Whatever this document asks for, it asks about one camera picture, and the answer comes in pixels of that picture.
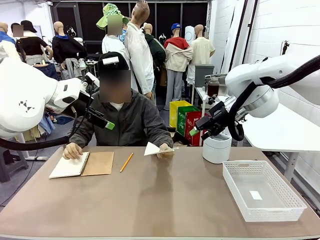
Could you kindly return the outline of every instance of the yellow bin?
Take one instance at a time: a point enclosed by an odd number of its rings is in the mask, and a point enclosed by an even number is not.
[[[170,102],[170,127],[177,127],[178,107],[192,106],[187,101],[171,101]]]

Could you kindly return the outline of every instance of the brown tabletop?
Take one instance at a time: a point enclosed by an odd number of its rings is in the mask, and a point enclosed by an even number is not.
[[[114,152],[111,175],[48,179],[62,148],[0,213],[0,235],[159,239],[320,237],[308,207],[296,222],[245,222],[222,176],[201,147],[181,147],[171,161],[144,147],[89,147]],[[131,153],[131,161],[120,169]],[[231,160],[266,160],[257,148],[233,147]]]

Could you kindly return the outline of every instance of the beige jacket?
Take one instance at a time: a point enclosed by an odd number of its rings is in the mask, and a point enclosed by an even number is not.
[[[165,67],[172,71],[184,72],[188,62],[192,59],[194,51],[192,47],[185,50],[169,43],[165,49]]]

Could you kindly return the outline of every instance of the white plastic basket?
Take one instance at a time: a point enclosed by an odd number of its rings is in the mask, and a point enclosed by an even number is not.
[[[225,161],[223,177],[246,222],[297,221],[307,208],[266,161]]]

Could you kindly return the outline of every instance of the pencil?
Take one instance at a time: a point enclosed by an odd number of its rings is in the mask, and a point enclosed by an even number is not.
[[[130,159],[132,158],[134,153],[131,153],[130,157],[128,158],[128,160],[125,162],[125,164],[123,165],[123,167],[120,170],[120,173],[122,173],[122,171],[125,169],[125,167],[127,166],[128,162],[130,161]]]

